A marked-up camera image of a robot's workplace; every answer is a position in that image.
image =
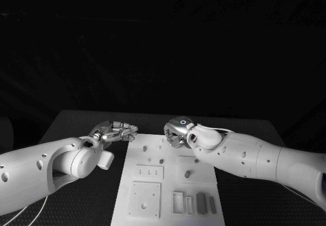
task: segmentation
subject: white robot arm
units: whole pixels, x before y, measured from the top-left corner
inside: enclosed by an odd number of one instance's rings
[[[239,177],[278,182],[326,211],[324,153],[275,146],[246,134],[196,125],[184,116],[167,122],[164,134],[170,145],[190,148],[201,162]]]
[[[0,216],[20,210],[85,178],[95,166],[108,170],[112,141],[132,142],[138,128],[105,121],[85,137],[66,138],[0,155]]]

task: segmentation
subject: white cable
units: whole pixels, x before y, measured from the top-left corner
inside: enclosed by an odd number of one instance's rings
[[[313,205],[315,205],[317,207],[320,207],[311,200],[308,200],[305,197],[302,197],[297,192],[294,192],[289,188],[287,188],[287,186],[285,185],[282,185],[284,186],[284,188],[288,190],[288,191],[291,191],[295,195],[298,195],[304,200],[307,200]]]
[[[21,214],[21,212],[25,210],[27,207],[28,207],[28,206],[25,206],[25,207],[23,208],[23,210],[17,213],[17,215],[11,218],[11,220],[10,220],[2,226],[8,225],[8,223],[17,218],[17,216]]]
[[[227,130],[227,129],[219,129],[219,128],[210,128],[210,127],[206,127],[206,126],[201,126],[201,124],[197,124],[201,128],[207,128],[207,129],[217,129],[217,130],[223,130],[223,131],[227,131],[227,132],[232,132],[232,130]]]
[[[46,205],[46,200],[44,200],[43,206],[41,206],[41,208],[40,208],[38,214],[40,214],[41,209],[43,209],[43,207],[44,207],[44,205]],[[28,224],[28,226],[33,224],[33,222],[34,222],[36,218],[38,217],[38,214],[36,215],[36,217],[34,217],[34,219],[33,219],[31,223]]]

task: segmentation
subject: black background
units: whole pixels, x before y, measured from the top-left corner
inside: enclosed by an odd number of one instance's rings
[[[265,119],[288,147],[324,150],[320,2],[28,4],[1,8],[0,24],[14,148],[72,109]]]

